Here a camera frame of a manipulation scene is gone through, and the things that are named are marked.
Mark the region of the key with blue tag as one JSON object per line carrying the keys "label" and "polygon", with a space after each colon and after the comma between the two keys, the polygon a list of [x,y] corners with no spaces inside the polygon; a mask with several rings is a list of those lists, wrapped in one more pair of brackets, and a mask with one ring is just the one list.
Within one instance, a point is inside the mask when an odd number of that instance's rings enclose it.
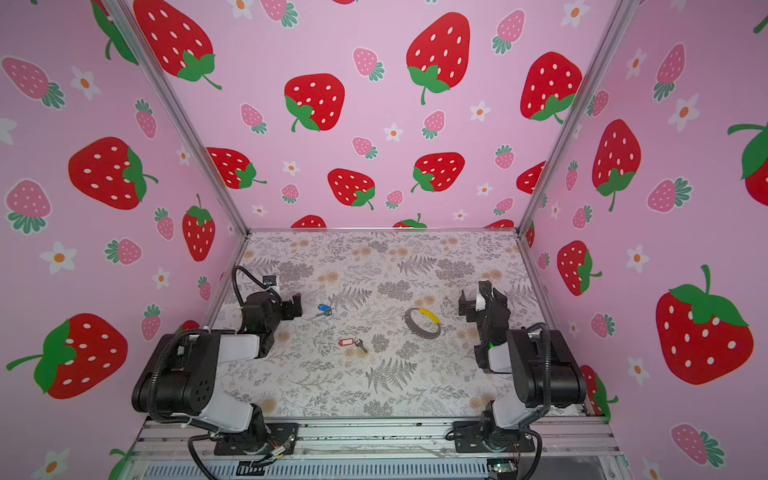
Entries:
{"label": "key with blue tag", "polygon": [[326,317],[331,316],[333,314],[333,309],[329,305],[325,304],[319,304],[318,305],[318,313],[316,314],[317,317]]}

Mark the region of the key with red tag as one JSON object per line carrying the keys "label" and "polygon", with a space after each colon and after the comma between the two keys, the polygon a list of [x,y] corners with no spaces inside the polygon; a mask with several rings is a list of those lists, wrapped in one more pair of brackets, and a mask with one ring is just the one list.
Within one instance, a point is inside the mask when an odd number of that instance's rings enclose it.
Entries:
{"label": "key with red tag", "polygon": [[338,345],[340,347],[352,347],[352,346],[355,346],[355,347],[359,348],[360,350],[362,350],[364,353],[368,352],[368,350],[364,346],[364,342],[363,342],[362,339],[355,339],[355,338],[341,339],[341,340],[338,341]]}

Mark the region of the grey keyring loop yellow tag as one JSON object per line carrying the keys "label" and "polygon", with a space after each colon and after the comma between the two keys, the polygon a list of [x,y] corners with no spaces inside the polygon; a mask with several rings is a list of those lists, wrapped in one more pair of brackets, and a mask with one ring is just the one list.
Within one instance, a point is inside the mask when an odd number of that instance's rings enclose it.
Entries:
{"label": "grey keyring loop yellow tag", "polygon": [[435,340],[442,333],[441,320],[423,307],[407,309],[403,321],[411,333],[425,340]]}

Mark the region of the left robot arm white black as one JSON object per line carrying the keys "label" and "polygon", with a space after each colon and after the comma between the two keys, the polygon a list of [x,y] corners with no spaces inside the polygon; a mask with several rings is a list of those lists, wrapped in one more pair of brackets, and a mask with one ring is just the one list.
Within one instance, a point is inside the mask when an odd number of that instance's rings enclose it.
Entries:
{"label": "left robot arm white black", "polygon": [[293,452],[299,425],[268,424],[263,409],[216,386],[220,366],[264,358],[281,322],[303,314],[301,296],[279,301],[266,291],[249,295],[239,331],[193,329],[164,335],[132,391],[132,406],[156,423],[203,429],[214,454],[261,455]]}

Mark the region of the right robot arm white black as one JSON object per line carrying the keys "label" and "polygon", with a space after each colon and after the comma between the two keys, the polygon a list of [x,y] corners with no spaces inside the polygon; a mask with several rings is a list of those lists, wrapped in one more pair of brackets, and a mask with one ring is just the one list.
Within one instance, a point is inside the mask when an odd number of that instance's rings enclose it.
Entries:
{"label": "right robot arm white black", "polygon": [[511,328],[508,299],[489,281],[478,283],[474,300],[459,297],[458,313],[476,325],[478,367],[488,374],[509,375],[513,390],[490,401],[477,421],[453,424],[456,450],[533,450],[534,422],[552,408],[578,405],[586,399],[586,381],[562,333],[543,322]]}

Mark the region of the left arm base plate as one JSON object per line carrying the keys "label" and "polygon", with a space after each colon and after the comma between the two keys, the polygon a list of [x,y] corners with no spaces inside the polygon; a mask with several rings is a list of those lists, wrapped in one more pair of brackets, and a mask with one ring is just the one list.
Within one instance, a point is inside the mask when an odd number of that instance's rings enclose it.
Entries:
{"label": "left arm base plate", "polygon": [[291,455],[299,433],[299,423],[266,423],[241,433],[222,434],[216,441],[215,456],[266,456],[278,450],[278,455]]}

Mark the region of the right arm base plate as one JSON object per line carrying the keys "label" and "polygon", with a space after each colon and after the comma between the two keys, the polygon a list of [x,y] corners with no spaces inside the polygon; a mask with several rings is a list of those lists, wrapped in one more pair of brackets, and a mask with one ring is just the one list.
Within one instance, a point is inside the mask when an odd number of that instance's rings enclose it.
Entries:
{"label": "right arm base plate", "polygon": [[445,439],[459,453],[533,453],[536,443],[531,435],[505,430],[476,421],[456,421]]}

